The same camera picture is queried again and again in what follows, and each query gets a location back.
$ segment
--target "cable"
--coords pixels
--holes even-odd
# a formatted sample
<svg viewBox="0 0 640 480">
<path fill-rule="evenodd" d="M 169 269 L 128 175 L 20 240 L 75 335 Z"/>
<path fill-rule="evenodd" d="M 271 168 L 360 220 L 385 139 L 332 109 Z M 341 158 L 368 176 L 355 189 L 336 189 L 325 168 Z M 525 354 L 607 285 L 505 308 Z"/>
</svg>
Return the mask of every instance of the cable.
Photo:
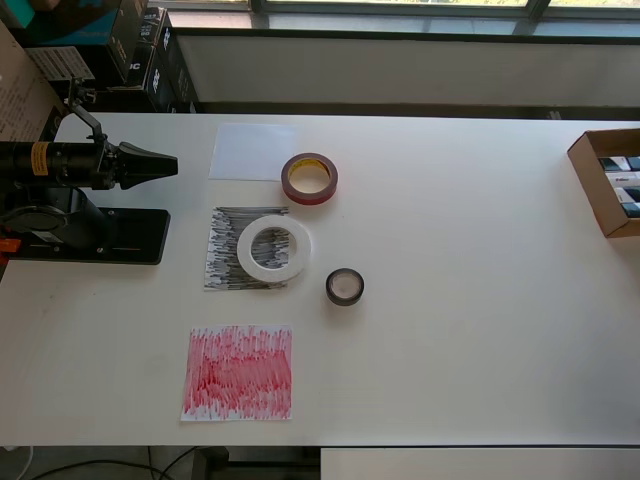
<svg viewBox="0 0 640 480">
<path fill-rule="evenodd" d="M 156 480 L 156 476 L 153 474 L 153 461 L 151 460 L 151 446 L 147 446 L 147 457 L 149 457 L 149 474 L 151 475 L 151 480 Z"/>
<path fill-rule="evenodd" d="M 24 477 L 24 474 L 27 473 L 27 470 L 29 470 L 29 467 L 31 466 L 32 460 L 33 460 L 33 447 L 29 447 L 29 459 L 27 460 L 27 463 L 24 464 L 24 468 L 20 472 L 20 475 L 16 477 L 16 480 L 20 480 L 22 477 Z"/>
<path fill-rule="evenodd" d="M 89 460 L 87 462 L 80 463 L 72 463 L 71 465 L 65 465 L 64 467 L 54 468 L 53 470 L 49 470 L 47 472 L 41 473 L 40 475 L 36 475 L 31 480 L 40 480 L 41 478 L 48 477 L 49 475 L 53 475 L 54 473 L 62 472 L 64 470 L 71 470 L 72 468 L 84 467 L 85 465 L 95 465 L 95 464 L 109 464 L 109 465 L 124 465 L 126 467 L 133 468 L 141 468 L 143 470 L 151 470 L 156 473 L 161 473 L 169 480 L 174 480 L 169 475 L 166 475 L 164 472 L 161 472 L 157 468 L 150 467 L 148 465 L 142 465 L 140 463 L 131 463 L 131 462 L 122 462 L 120 460 Z"/>
<path fill-rule="evenodd" d="M 175 459 L 173 462 L 171 462 L 171 463 L 167 466 L 167 468 L 165 468 L 165 469 L 162 471 L 162 474 L 160 474 L 160 478 L 159 478 L 158 480 L 163 480 L 165 477 L 166 477 L 166 478 L 171 478 L 171 477 L 169 477 L 169 475 L 167 475 L 167 472 L 169 471 L 169 469 L 170 469 L 171 467 L 173 467 L 176 463 L 178 463 L 180 460 L 182 460 L 184 457 L 186 457 L 187 455 L 189 455 L 191 452 L 193 452 L 196 448 L 198 448 L 198 447 L 191 447 L 191 448 L 190 448 L 189 450 L 187 450 L 186 452 L 184 452 L 184 453 L 182 453 L 182 454 L 178 455 L 178 456 L 176 457 L 176 459 Z"/>
</svg>

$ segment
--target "red tape roll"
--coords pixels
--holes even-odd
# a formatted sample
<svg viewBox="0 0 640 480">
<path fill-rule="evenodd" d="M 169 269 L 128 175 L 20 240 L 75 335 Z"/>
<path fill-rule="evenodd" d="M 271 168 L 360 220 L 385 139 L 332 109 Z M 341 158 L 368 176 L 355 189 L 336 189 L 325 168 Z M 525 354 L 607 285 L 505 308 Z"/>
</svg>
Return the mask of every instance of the red tape roll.
<svg viewBox="0 0 640 480">
<path fill-rule="evenodd" d="M 306 193 L 296 190 L 291 184 L 291 175 L 300 167 L 322 168 L 329 175 L 329 184 L 319 192 Z M 282 168 L 282 190 L 287 197 L 300 205 L 320 205 L 326 202 L 338 188 L 338 170 L 331 160 L 318 153 L 301 153 L 289 160 Z"/>
</svg>

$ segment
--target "white tape roll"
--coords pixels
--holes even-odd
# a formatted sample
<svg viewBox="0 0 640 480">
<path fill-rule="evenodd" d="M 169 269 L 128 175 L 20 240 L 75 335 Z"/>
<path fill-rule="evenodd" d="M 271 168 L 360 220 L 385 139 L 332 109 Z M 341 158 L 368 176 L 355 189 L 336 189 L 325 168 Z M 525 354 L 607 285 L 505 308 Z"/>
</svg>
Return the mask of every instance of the white tape roll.
<svg viewBox="0 0 640 480">
<path fill-rule="evenodd" d="M 270 228 L 281 228 L 289 232 L 296 241 L 296 253 L 282 268 L 266 268 L 256 263 L 251 255 L 251 246 L 256 236 Z M 282 215 L 269 215 L 250 223 L 238 239 L 238 260 L 244 271 L 256 280 L 267 283 L 285 282 L 298 275 L 311 258 L 309 234 L 295 220 Z"/>
</svg>

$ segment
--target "black box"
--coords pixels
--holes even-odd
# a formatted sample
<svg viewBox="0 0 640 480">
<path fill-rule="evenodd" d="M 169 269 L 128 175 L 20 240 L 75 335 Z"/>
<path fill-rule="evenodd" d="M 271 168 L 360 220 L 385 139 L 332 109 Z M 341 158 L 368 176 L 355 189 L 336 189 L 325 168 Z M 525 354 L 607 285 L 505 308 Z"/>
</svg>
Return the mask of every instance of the black box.
<svg viewBox="0 0 640 480">
<path fill-rule="evenodd" d="M 86 78 L 87 86 L 122 85 L 147 0 L 61 0 L 13 33 L 51 82 Z"/>
<path fill-rule="evenodd" d="M 138 42 L 156 47 L 176 97 L 180 103 L 184 104 L 178 111 L 188 113 L 193 110 L 193 103 L 198 102 L 198 94 L 191 81 L 187 63 L 182 56 L 178 38 L 173 35 L 171 20 L 164 8 L 147 8 Z"/>
<path fill-rule="evenodd" d="M 156 48 L 138 44 L 125 85 L 98 91 L 96 103 L 85 106 L 94 112 L 166 113 L 172 111 L 175 102 Z"/>
</svg>

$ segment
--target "yellow label on lens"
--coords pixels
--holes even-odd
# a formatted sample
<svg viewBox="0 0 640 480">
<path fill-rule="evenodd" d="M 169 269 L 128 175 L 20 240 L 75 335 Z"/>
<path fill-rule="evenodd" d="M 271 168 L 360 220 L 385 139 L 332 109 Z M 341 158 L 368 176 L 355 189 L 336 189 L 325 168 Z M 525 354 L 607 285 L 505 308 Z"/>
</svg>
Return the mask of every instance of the yellow label on lens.
<svg viewBox="0 0 640 480">
<path fill-rule="evenodd" d="M 36 142 L 31 147 L 31 169 L 36 177 L 49 175 L 47 168 L 47 147 L 49 142 Z"/>
</svg>

